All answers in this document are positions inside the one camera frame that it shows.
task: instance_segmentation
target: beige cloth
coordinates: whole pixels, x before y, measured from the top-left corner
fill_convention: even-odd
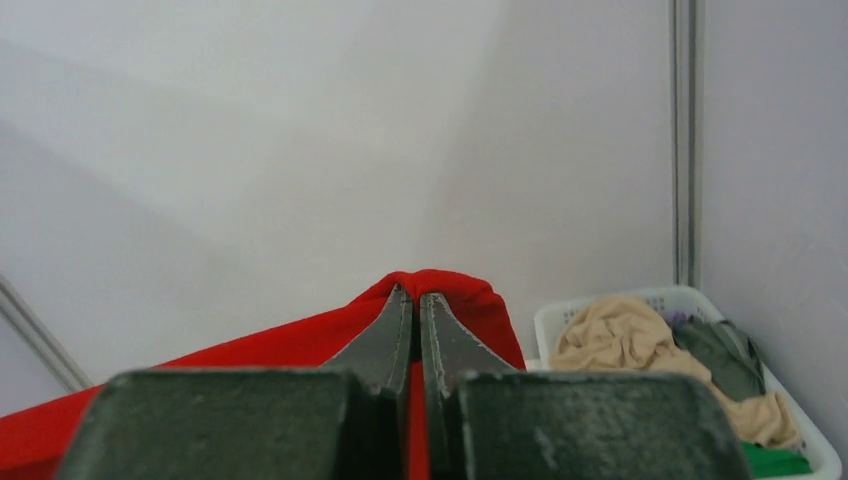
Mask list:
[[[691,375],[718,399],[736,435],[766,447],[788,448],[801,434],[786,400],[775,392],[741,403],[712,383],[710,371],[674,345],[671,329],[641,298],[602,297],[575,315],[550,357],[555,370],[653,370]]]

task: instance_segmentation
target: cloth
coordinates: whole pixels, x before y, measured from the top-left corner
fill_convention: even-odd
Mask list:
[[[741,402],[766,393],[763,364],[753,340],[729,320],[707,323],[692,317],[671,327],[674,343],[710,370],[713,383]]]
[[[248,335],[170,361],[161,367],[300,366],[322,364],[380,313],[395,284],[416,302],[440,292],[456,317],[516,368],[524,360],[503,299],[483,280],[422,270],[387,275],[346,307]],[[88,403],[100,387],[0,418],[0,480],[52,478]],[[412,365],[409,392],[409,477],[429,478],[421,363]]]
[[[710,371],[674,345],[671,329],[641,298],[602,297],[575,315],[549,359],[556,370],[654,370],[691,375],[715,395],[736,435],[767,447],[801,439],[786,401],[777,393],[737,403],[713,383]]]
[[[742,442],[742,450],[754,478],[786,477],[813,473],[810,462],[800,453],[791,450],[763,448]]]

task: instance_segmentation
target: pile of clothes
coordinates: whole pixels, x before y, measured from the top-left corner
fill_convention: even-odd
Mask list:
[[[643,299],[601,297],[560,336],[551,368],[562,371],[660,371],[700,380],[721,404],[755,478],[811,473],[786,399],[767,392],[757,347],[731,322],[683,313],[668,321]]]

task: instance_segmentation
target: gray cloth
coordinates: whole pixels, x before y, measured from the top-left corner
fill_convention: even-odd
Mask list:
[[[730,320],[707,323],[692,317],[672,328],[674,343],[704,364],[713,383],[741,402],[766,393],[763,364],[757,346]]]

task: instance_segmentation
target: bright green cloth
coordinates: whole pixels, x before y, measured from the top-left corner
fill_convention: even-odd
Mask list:
[[[792,450],[763,448],[753,443],[742,442],[742,450],[751,467],[754,478],[785,477],[813,473],[810,462]]]

